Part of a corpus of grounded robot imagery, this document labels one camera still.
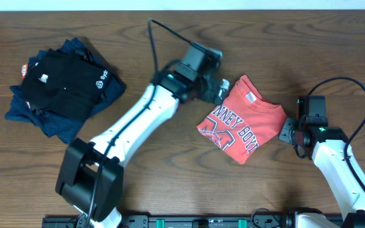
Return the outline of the red orange t-shirt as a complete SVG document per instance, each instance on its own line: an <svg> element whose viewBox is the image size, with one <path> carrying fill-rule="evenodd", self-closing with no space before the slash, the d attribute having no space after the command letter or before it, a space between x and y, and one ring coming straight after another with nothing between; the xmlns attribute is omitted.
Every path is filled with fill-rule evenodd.
<svg viewBox="0 0 365 228"><path fill-rule="evenodd" d="M243 75L197 129L233 160L244 164L258 147L279 134L286 118L283 107L264 99Z"/></svg>

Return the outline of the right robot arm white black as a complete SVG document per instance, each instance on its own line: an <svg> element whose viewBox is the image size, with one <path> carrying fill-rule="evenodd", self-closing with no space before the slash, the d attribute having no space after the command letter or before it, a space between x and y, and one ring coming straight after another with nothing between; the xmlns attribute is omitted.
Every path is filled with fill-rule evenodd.
<svg viewBox="0 0 365 228"><path fill-rule="evenodd" d="M279 140L294 146L296 155L308 158L324 175L342 215L342 227L365 227L365 174L355 159L347 136L327 119L303 123L287 118Z"/></svg>

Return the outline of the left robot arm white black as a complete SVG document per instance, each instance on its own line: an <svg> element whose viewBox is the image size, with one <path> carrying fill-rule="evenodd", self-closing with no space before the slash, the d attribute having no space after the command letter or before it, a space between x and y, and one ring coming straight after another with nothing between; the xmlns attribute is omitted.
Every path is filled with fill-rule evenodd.
<svg viewBox="0 0 365 228"><path fill-rule="evenodd" d="M134 153L175 115L182 98L219 105L228 89L228 80L210 74L193 81L168 70L154 74L141 98L115 124L89 142L76 138L68 145L55 191L83 214L83 227L118 227L124 170Z"/></svg>

